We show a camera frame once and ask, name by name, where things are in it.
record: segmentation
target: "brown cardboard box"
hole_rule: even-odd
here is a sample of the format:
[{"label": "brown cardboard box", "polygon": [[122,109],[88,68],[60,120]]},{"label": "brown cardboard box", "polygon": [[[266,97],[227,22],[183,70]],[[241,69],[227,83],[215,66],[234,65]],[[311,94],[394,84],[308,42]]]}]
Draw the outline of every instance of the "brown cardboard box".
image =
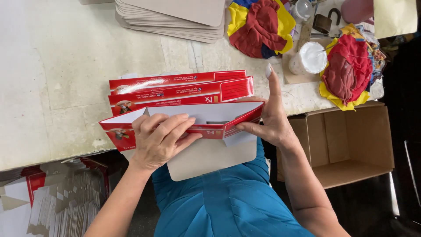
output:
[{"label": "brown cardboard box", "polygon": [[[382,175],[394,168],[387,107],[369,101],[355,109],[330,108],[288,118],[325,189]],[[277,159],[277,179],[284,181],[279,150]]]}]

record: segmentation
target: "white table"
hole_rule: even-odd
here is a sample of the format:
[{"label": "white table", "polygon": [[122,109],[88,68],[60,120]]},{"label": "white table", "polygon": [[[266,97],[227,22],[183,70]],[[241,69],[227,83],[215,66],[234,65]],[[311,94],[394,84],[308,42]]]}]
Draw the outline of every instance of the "white table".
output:
[{"label": "white table", "polygon": [[[113,149],[98,124],[112,116],[110,79],[246,69],[255,94],[267,98],[269,62],[280,76],[288,115],[334,106],[319,95],[319,83],[284,85],[281,59],[252,59],[227,37],[205,44],[128,30],[115,21],[113,3],[4,1],[0,171]],[[371,89],[371,99],[383,96],[380,81]]]}]

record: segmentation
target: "pink container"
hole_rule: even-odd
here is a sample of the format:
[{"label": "pink container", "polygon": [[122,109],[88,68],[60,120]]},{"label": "pink container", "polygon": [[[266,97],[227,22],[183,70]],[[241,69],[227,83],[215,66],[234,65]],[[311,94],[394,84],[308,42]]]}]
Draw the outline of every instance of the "pink container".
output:
[{"label": "pink container", "polygon": [[346,23],[359,24],[366,22],[374,25],[373,0],[345,0],[341,6],[342,19]]}]

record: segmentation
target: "red cloth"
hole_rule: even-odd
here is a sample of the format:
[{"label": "red cloth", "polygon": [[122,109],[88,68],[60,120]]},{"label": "red cloth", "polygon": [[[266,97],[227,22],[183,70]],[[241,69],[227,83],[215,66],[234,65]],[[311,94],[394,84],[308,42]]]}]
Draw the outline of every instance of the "red cloth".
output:
[{"label": "red cloth", "polygon": [[348,102],[356,101],[365,90],[370,82],[373,66],[368,58],[365,41],[356,41],[350,35],[343,35],[338,43],[328,55],[329,66],[323,73],[322,80],[327,90],[347,105]]},{"label": "red cloth", "polygon": [[278,35],[279,4],[273,0],[259,0],[251,4],[245,25],[229,37],[229,42],[247,56],[262,58],[264,43],[271,50],[283,50],[287,43]]}]

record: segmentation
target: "plastic container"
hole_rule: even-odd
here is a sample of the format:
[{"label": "plastic container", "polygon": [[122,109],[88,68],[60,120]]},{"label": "plastic container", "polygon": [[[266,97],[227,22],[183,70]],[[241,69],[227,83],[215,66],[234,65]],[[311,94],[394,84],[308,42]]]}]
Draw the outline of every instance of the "plastic container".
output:
[{"label": "plastic container", "polygon": [[291,15],[297,24],[305,22],[312,14],[313,6],[308,0],[298,0],[291,10]]},{"label": "plastic container", "polygon": [[305,43],[289,61],[288,67],[295,75],[320,73],[328,63],[324,47],[317,42]]}]

